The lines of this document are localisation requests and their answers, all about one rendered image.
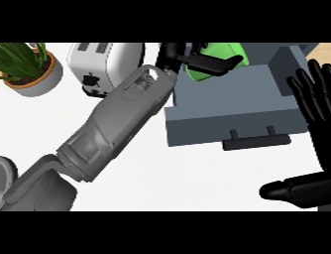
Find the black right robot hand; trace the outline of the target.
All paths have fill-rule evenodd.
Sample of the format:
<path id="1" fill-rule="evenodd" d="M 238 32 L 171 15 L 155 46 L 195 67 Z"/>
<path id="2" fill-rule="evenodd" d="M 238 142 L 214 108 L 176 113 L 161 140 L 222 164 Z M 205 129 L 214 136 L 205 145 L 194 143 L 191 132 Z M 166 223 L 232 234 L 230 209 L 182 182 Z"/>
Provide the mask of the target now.
<path id="1" fill-rule="evenodd" d="M 331 204 L 331 63 L 307 63 L 295 77 L 287 79 L 307 123 L 315 153 L 322 171 L 262 186 L 263 199 L 279 200 L 300 208 Z"/>

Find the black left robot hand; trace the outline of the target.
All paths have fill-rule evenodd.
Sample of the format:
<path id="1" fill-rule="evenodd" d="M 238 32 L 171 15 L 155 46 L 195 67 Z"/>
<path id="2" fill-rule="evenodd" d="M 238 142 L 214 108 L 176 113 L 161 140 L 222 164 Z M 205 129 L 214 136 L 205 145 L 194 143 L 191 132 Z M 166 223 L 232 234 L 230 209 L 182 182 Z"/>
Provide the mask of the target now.
<path id="1" fill-rule="evenodd" d="M 244 60 L 242 56 L 233 56 L 226 60 L 201 54 L 201 49 L 207 47 L 207 43 L 194 43 L 192 50 L 185 55 L 185 43 L 163 43 L 155 66 L 164 71 L 173 70 L 179 72 L 180 65 L 185 64 L 191 70 L 205 74 L 222 76 L 225 75 Z"/>

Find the green cup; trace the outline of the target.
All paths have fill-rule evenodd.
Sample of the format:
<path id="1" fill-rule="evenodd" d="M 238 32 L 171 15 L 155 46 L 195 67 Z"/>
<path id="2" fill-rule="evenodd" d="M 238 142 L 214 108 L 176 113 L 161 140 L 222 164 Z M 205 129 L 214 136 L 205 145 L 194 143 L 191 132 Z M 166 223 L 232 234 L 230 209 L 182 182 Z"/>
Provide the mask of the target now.
<path id="1" fill-rule="evenodd" d="M 201 48 L 201 54 L 219 59 L 229 59 L 233 56 L 242 56 L 244 60 L 239 62 L 238 67 L 248 66 L 248 56 L 244 47 L 239 43 L 208 43 Z M 194 81 L 202 81 L 211 75 L 186 68 L 186 73 Z"/>

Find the grey-blue open drawer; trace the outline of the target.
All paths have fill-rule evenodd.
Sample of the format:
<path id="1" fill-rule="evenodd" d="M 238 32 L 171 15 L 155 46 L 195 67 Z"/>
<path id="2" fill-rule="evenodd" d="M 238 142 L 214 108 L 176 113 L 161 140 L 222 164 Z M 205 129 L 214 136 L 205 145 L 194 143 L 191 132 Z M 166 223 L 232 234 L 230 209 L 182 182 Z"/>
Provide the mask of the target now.
<path id="1" fill-rule="evenodd" d="M 191 80 L 182 73 L 173 98 L 174 105 L 166 109 L 166 120 L 298 110 L 294 97 L 281 95 L 264 64 L 241 67 L 204 81 Z"/>

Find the grey-blue drawer front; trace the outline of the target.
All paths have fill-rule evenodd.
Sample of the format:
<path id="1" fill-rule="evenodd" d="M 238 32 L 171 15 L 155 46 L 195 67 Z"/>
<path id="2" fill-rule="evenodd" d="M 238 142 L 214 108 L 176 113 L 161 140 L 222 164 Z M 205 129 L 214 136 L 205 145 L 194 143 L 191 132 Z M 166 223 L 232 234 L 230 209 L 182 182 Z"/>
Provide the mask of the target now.
<path id="1" fill-rule="evenodd" d="M 222 143 L 230 138 L 232 129 L 238 131 L 241 138 L 264 136 L 267 126 L 275 128 L 278 134 L 291 135 L 307 131 L 306 121 L 297 109 L 180 120 L 167 119 L 168 146 Z"/>

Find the grey-blue cabinet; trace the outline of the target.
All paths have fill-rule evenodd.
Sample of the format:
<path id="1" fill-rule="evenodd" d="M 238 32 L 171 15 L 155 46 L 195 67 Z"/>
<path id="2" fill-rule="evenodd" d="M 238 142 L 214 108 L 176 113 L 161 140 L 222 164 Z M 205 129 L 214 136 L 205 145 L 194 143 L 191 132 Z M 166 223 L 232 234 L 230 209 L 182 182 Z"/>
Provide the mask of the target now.
<path id="1" fill-rule="evenodd" d="M 269 67 L 278 90 L 282 96 L 293 91 L 285 79 L 300 68 L 307 68 L 306 57 L 318 47 L 318 43 L 242 43 L 248 63 Z"/>

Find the white toaster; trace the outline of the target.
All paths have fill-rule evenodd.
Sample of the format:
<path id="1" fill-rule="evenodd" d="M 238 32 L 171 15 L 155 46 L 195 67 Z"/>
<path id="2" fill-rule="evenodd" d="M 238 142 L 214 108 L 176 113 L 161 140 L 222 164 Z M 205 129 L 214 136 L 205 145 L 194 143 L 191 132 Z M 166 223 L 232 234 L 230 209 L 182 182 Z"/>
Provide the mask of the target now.
<path id="1" fill-rule="evenodd" d="M 74 43 L 68 65 L 84 94 L 105 98 L 142 66 L 143 56 L 143 43 Z"/>

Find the white pot with orange rim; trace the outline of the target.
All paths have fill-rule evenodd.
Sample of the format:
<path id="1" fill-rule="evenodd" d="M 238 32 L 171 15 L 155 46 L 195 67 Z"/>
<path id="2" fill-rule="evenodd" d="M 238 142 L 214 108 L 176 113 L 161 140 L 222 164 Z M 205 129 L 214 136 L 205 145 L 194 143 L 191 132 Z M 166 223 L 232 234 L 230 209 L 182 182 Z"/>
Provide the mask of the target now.
<path id="1" fill-rule="evenodd" d="M 24 84 L 15 85 L 8 80 L 5 84 L 22 95 L 27 97 L 36 97 L 46 94 L 59 84 L 64 76 L 64 67 L 55 55 L 47 52 L 50 58 L 50 66 L 43 75 L 37 80 Z"/>

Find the green leafy plant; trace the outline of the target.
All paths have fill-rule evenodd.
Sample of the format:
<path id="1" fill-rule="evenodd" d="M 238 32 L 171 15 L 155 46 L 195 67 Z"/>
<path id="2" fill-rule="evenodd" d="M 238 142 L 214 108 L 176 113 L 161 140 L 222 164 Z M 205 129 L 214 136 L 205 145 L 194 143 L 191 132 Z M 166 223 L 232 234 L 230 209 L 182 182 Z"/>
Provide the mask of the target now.
<path id="1" fill-rule="evenodd" d="M 0 79 L 12 85 L 36 81 L 52 65 L 46 44 L 31 47 L 27 43 L 0 43 Z"/>

